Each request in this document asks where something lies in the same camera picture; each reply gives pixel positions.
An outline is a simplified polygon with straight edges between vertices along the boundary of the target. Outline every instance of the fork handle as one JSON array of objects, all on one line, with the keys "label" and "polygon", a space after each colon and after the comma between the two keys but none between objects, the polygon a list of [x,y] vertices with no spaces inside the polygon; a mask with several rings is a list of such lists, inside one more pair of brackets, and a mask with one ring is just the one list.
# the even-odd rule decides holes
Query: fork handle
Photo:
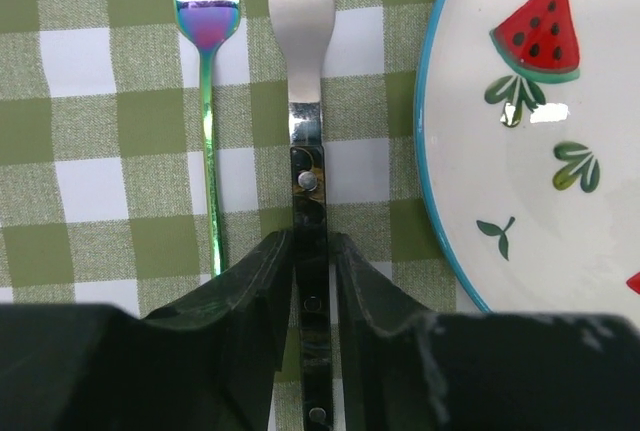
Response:
[{"label": "fork handle", "polygon": [[222,213],[216,184],[216,144],[213,120],[213,57],[215,50],[200,53],[200,97],[204,144],[204,180],[207,192],[207,217],[211,250],[211,274],[218,276],[226,269],[222,247]]},{"label": "fork handle", "polygon": [[333,375],[324,149],[294,145],[290,157],[305,430],[325,431],[333,423]]}]

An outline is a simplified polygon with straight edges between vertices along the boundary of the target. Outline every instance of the screw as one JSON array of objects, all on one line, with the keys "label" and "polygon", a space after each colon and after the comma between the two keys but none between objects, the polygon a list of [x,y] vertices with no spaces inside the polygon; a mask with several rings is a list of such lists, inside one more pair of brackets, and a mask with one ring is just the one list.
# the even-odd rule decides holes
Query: screw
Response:
[{"label": "screw", "polygon": [[318,186],[318,178],[313,171],[303,171],[298,175],[298,184],[305,191],[313,191]]},{"label": "screw", "polygon": [[314,423],[324,423],[324,420],[327,419],[327,412],[322,408],[311,408],[309,419]]},{"label": "screw", "polygon": [[317,313],[322,308],[322,301],[320,298],[316,298],[315,296],[311,296],[304,300],[304,309],[309,312]]}]

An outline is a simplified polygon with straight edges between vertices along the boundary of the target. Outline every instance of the tablecloth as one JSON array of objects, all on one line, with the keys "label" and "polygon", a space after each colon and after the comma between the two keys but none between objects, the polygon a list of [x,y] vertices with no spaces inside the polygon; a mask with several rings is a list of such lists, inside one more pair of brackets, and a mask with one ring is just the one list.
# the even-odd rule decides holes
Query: tablecloth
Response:
[{"label": "tablecloth", "polygon": [[[412,137],[432,2],[337,0],[328,214],[406,292],[454,310]],[[267,0],[241,10],[214,78],[231,263],[291,225],[284,63]],[[172,0],[0,0],[0,73],[0,301],[106,301],[144,316],[209,279],[197,54]],[[294,312],[272,429],[302,429],[295,325]]]}]

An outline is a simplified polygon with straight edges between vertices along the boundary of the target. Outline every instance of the white plate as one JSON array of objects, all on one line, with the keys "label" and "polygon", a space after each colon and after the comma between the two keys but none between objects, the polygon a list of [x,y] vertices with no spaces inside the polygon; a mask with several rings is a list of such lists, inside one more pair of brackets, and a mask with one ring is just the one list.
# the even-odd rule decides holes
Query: white plate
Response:
[{"label": "white plate", "polygon": [[478,307],[640,325],[640,0],[437,0],[416,89],[425,201]]}]

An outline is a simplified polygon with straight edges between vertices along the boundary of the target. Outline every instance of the fork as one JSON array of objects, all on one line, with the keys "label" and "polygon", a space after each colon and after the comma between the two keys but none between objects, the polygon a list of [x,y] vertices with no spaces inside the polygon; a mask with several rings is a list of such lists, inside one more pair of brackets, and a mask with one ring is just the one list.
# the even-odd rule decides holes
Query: fork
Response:
[{"label": "fork", "polygon": [[326,431],[333,429],[333,376],[320,78],[333,34],[335,1],[268,4],[287,67],[304,427]]},{"label": "fork", "polygon": [[200,95],[204,128],[204,175],[211,246],[211,273],[225,268],[222,222],[216,186],[216,147],[213,120],[212,73],[216,52],[238,28],[240,0],[175,0],[176,21],[182,34],[200,54]]}]

